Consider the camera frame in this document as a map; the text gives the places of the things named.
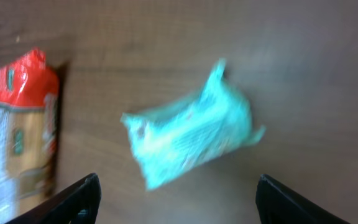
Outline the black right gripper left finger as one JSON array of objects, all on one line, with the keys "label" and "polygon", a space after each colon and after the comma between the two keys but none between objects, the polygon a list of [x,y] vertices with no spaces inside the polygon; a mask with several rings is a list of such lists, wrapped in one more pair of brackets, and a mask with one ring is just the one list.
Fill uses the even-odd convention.
[{"label": "black right gripper left finger", "polygon": [[7,224],[95,224],[100,201],[98,175],[90,173]]}]

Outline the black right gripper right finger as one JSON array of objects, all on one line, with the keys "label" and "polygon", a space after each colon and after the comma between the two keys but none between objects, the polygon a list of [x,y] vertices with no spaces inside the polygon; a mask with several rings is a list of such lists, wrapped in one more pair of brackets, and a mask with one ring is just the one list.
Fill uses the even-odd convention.
[{"label": "black right gripper right finger", "polygon": [[255,202],[262,224],[349,224],[267,174],[260,176]]}]

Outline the orange spaghetti package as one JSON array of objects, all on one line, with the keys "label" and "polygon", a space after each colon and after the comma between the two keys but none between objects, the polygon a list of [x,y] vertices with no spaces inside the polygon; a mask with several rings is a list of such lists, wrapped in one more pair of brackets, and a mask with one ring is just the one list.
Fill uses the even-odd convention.
[{"label": "orange spaghetti package", "polygon": [[0,68],[0,223],[51,194],[59,88],[39,49]]}]

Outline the teal wipes packet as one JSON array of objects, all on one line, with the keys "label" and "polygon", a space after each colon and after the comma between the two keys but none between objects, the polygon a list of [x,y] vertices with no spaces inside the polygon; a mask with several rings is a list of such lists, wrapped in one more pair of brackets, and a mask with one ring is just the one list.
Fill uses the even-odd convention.
[{"label": "teal wipes packet", "polygon": [[265,126],[253,127],[249,100],[227,83],[225,67],[218,60],[204,86],[179,100],[121,116],[147,190],[263,138]]}]

